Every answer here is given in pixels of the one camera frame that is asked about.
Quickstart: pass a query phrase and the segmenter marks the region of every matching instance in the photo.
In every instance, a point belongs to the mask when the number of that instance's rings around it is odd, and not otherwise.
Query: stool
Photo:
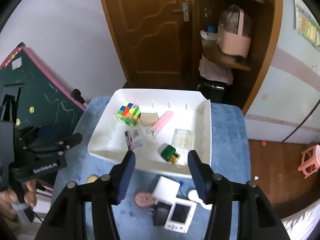
[[[301,165],[298,170],[303,172],[306,179],[320,168],[320,145],[310,147],[308,150],[302,151],[301,154]]]

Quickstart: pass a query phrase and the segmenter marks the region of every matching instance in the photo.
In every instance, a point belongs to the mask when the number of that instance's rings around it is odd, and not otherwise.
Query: door frame
[[[198,7],[198,0],[191,0],[191,11],[192,11],[192,59],[191,59],[191,74],[189,80],[189,88],[195,89],[198,83],[198,68],[199,68],[199,59],[200,59],[200,39],[199,39],[199,28],[200,28],[200,21],[199,21],[199,7]],[[118,41],[116,39],[116,33],[114,27],[112,25],[111,17],[108,10],[108,5],[106,0],[101,0],[102,8],[104,11],[104,15],[106,17],[106,21],[108,24],[108,28],[111,34],[111,38],[113,44],[116,48],[116,52],[118,54],[120,64],[122,66],[122,70],[124,72],[124,76],[127,80],[127,83],[131,82],[129,78],[128,69],[124,63],[123,57],[121,55],[120,47]]]

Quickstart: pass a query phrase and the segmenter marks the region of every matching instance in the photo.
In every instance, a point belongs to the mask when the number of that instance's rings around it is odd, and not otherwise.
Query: wooden door
[[[188,88],[192,61],[190,1],[188,22],[183,12],[173,11],[182,9],[183,2],[186,0],[105,0],[110,31],[114,30],[124,71],[135,87]]]

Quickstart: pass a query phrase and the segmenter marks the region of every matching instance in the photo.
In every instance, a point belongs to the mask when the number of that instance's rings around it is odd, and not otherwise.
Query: bolt
[[[69,182],[68,184],[67,184],[67,187],[68,188],[73,188],[73,187],[75,187],[77,184],[74,182],[74,181],[72,181],[72,182]]]
[[[222,180],[222,175],[219,174],[219,173],[214,174],[212,177],[213,177],[213,179],[215,179],[215,180]]]
[[[248,181],[248,185],[250,187],[256,187],[257,186],[257,184],[254,181],[251,181],[251,180]]]
[[[111,178],[111,177],[110,177],[110,175],[108,175],[108,174],[104,174],[104,175],[101,176],[101,180],[102,180],[102,181],[108,181],[110,178]]]

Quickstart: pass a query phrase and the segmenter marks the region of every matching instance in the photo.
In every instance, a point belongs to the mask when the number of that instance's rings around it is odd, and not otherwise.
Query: blue table
[[[113,164],[90,156],[87,147],[91,135],[110,98],[97,97],[88,105],[75,132],[83,135],[81,144],[66,153],[68,166],[59,170],[53,189],[52,201],[69,181],[84,184],[91,174],[108,174]],[[212,163],[215,173],[220,173],[230,181],[246,183],[251,178],[248,139],[242,112],[238,107],[211,104],[212,122]],[[135,170],[126,198],[118,206],[113,206],[116,226],[121,240],[202,240],[206,232],[210,211],[197,205],[195,215],[187,234],[165,230],[152,225],[150,210],[135,205],[134,194],[137,190],[152,192],[160,175]],[[171,177],[183,181],[178,197],[186,198],[187,192],[195,186],[191,179]],[[88,240],[94,239],[91,205],[86,204],[86,223]],[[238,224],[238,203],[233,203],[230,239],[236,239]]]

